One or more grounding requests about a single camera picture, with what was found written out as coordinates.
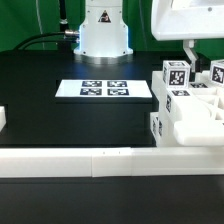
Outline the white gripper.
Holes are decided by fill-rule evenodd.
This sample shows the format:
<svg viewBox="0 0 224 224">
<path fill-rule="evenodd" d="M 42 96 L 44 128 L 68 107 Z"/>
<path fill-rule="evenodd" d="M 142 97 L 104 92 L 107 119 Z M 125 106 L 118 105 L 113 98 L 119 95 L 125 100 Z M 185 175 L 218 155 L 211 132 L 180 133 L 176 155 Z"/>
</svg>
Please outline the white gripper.
<svg viewBox="0 0 224 224">
<path fill-rule="evenodd" d="M 153 0 L 151 31 L 156 40 L 184 40 L 191 71 L 200 70 L 197 39 L 224 38 L 224 0 Z"/>
</svg>

